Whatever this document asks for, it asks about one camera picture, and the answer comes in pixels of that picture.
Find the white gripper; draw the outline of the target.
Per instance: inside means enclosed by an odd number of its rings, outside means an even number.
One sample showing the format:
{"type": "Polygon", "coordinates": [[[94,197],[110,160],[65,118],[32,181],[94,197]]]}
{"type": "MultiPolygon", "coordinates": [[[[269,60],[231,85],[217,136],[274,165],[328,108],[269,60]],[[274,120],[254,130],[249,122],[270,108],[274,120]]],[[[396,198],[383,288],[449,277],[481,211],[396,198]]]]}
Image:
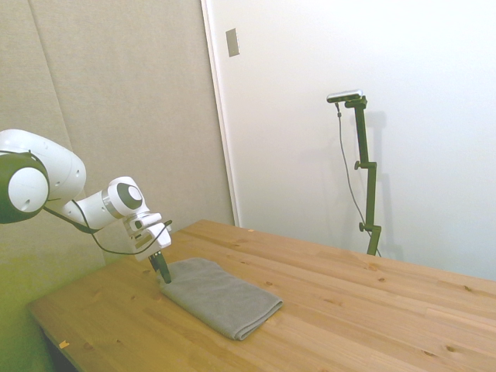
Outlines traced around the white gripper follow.
{"type": "Polygon", "coordinates": [[[126,232],[131,239],[132,253],[138,261],[148,257],[154,271],[158,272],[166,284],[171,282],[171,273],[167,262],[160,252],[171,244],[168,227],[162,222],[133,231],[130,224],[125,224],[126,232]]]}

